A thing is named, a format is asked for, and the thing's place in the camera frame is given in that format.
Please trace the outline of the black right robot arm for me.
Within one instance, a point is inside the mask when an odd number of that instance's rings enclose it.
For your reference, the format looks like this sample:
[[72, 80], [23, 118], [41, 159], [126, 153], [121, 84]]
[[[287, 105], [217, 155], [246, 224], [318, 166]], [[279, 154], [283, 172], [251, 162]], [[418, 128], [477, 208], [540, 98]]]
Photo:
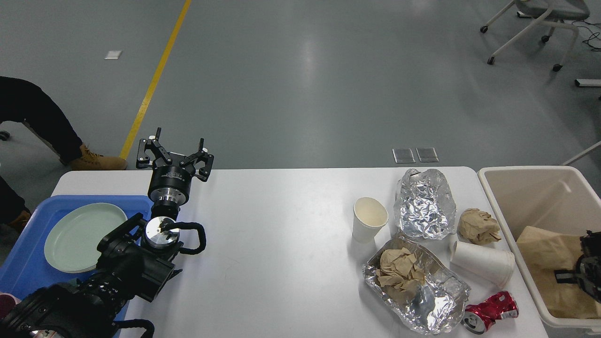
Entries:
[[601, 233], [591, 230], [580, 237], [583, 255], [577, 260], [577, 284], [596, 302], [601, 302]]

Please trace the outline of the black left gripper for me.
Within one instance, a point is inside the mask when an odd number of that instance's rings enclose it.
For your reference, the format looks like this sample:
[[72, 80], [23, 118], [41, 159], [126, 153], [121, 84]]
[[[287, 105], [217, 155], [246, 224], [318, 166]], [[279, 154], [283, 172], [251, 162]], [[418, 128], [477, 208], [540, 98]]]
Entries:
[[154, 135], [139, 140], [136, 169], [153, 169], [147, 193], [151, 201], [167, 200], [181, 206], [189, 200], [193, 176], [208, 181], [214, 156], [204, 147], [204, 138], [200, 138], [197, 152], [185, 156], [178, 166], [170, 166], [173, 158], [159, 143], [161, 131], [157, 128]]

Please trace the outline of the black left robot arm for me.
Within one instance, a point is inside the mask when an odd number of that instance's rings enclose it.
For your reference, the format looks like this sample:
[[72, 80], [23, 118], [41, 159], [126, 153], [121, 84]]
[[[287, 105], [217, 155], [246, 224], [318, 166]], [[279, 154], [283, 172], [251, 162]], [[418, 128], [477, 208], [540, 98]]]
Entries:
[[196, 255], [206, 248], [204, 227], [177, 220], [189, 200], [193, 177], [206, 182], [214, 157], [200, 139], [197, 152], [168, 152], [160, 143], [161, 129], [140, 139], [137, 168], [152, 169], [148, 197], [149, 220], [137, 213], [97, 239], [96, 272], [83, 282], [42, 287], [1, 317], [6, 338], [111, 338], [121, 329], [144, 329], [151, 338], [154, 325], [144, 319], [118, 321], [116, 316], [134, 297], [153, 301], [165, 284], [179, 274], [174, 258]]

